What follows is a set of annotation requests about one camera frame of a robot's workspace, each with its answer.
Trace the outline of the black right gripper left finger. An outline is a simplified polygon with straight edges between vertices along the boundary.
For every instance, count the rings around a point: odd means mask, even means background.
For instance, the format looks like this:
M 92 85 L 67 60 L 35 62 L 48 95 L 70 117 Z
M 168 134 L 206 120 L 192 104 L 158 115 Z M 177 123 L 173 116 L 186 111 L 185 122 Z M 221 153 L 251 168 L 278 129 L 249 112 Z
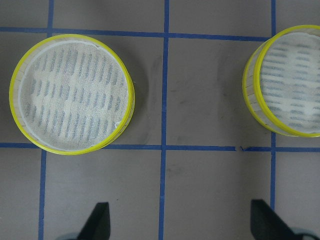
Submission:
M 77 236 L 78 240 L 109 240 L 111 236 L 110 207 L 98 202 Z

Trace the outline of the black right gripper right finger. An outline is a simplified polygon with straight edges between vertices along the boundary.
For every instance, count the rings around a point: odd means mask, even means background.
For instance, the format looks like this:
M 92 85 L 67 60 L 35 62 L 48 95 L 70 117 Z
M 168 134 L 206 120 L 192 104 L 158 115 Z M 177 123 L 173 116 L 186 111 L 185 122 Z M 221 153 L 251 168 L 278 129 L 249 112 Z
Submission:
M 294 232 L 262 199 L 250 203 L 250 231 L 255 240 L 294 240 Z

